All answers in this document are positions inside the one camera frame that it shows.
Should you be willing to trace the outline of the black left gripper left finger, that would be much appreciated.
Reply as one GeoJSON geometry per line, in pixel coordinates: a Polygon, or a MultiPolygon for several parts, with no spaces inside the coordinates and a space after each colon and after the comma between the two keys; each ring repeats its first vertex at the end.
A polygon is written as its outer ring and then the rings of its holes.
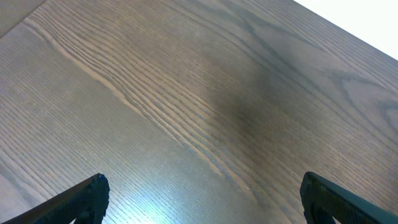
{"type": "Polygon", "coordinates": [[[100,224],[109,192],[107,178],[98,173],[4,224],[100,224]]]}

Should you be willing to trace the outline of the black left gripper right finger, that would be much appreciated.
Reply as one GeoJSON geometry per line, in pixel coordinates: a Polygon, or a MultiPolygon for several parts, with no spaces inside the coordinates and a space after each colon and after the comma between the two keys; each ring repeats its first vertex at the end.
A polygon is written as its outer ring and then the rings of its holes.
{"type": "Polygon", "coordinates": [[[397,224],[397,215],[314,172],[304,174],[300,197],[308,224],[397,224]]]}

